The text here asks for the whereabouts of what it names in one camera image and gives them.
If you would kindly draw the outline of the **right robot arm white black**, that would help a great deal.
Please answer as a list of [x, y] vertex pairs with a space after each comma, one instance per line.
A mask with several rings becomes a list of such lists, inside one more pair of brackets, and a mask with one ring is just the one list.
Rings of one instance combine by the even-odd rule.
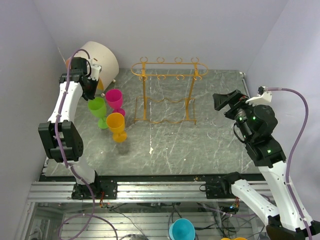
[[304, 208], [290, 177], [292, 157], [286, 157], [280, 143], [272, 136], [278, 124], [270, 103], [279, 87], [261, 86], [256, 97], [239, 90], [213, 94], [214, 109], [225, 106], [224, 116], [239, 128], [248, 156], [263, 175], [274, 204], [253, 189], [238, 172], [225, 175], [220, 192], [226, 198], [242, 200], [264, 223], [271, 240], [311, 240], [320, 232], [319, 222]]

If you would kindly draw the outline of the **pink plastic wine glass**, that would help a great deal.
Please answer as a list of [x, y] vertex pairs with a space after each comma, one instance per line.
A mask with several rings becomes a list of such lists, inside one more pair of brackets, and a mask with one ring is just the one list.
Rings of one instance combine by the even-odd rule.
[[111, 89], [106, 92], [105, 99], [113, 113], [119, 113], [125, 116], [126, 112], [122, 108], [123, 105], [123, 93], [119, 89]]

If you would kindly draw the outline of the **green plastic wine glass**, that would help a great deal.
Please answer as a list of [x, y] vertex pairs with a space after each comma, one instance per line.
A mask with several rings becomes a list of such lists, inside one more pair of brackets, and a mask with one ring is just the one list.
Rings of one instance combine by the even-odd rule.
[[98, 127], [100, 129], [107, 129], [107, 107], [105, 100], [102, 97], [95, 97], [88, 101], [87, 107], [96, 118], [99, 118], [97, 123]]

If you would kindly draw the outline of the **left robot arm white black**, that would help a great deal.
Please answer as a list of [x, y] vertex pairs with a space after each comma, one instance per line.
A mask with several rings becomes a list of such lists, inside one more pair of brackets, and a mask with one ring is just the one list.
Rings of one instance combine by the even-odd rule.
[[83, 158], [84, 142], [74, 119], [78, 102], [84, 99], [93, 115], [98, 118], [98, 127], [107, 129], [105, 100], [96, 96], [99, 78], [105, 63], [96, 58], [73, 57], [67, 72], [59, 78], [59, 96], [47, 122], [38, 125], [38, 133], [46, 156], [63, 165], [75, 178], [71, 198], [73, 200], [117, 197], [117, 184], [104, 182], [96, 170]]

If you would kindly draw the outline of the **orange plastic wine glass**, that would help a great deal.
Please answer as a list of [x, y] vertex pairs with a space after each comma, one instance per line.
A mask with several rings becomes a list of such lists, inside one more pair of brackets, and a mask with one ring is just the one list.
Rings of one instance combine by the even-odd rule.
[[125, 118], [121, 113], [114, 112], [107, 116], [106, 124], [112, 132], [112, 138], [116, 143], [123, 143], [127, 139], [125, 132]]

